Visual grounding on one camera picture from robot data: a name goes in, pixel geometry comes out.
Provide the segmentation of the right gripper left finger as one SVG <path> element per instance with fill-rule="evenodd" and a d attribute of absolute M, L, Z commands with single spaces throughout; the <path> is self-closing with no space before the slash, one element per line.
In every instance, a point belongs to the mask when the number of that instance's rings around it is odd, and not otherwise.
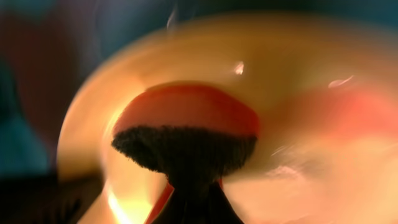
<path fill-rule="evenodd" d="M 187 202 L 188 191 L 183 188 L 176 188 L 169 199 L 154 218 L 151 224 L 187 224 L 189 223 Z"/>

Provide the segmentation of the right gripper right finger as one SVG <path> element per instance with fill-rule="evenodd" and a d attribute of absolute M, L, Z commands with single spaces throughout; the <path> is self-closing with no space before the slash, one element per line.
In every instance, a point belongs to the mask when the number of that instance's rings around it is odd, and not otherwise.
<path fill-rule="evenodd" d="M 244 223 L 237 216 L 218 182 L 211 184 L 208 190 L 206 221 L 208 224 Z"/>

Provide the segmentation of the orange black sponge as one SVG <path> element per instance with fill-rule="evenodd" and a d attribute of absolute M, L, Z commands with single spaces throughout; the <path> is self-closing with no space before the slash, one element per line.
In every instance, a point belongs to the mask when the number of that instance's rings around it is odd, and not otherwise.
<path fill-rule="evenodd" d="M 210 185 L 218 182 L 222 188 L 222 178 L 244 166 L 258 135 L 258 115 L 244 103 L 212 86 L 178 84 L 136 96 L 116 121 L 111 144 L 167 178 L 147 223 L 174 189 L 183 188 L 188 191 L 187 224 L 208 224 Z"/>

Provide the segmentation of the yellow-green plate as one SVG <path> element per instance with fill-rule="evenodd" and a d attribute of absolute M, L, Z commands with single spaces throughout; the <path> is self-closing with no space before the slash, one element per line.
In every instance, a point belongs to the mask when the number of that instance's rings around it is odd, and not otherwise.
<path fill-rule="evenodd" d="M 83 223 L 147 223 L 167 178 L 115 150 L 113 129 L 136 96 L 178 84 L 212 86 L 258 115 L 253 154 L 221 180 L 244 223 L 397 222 L 397 32 L 232 14 L 148 35 L 80 88 L 57 167 L 62 180 L 104 178 Z"/>

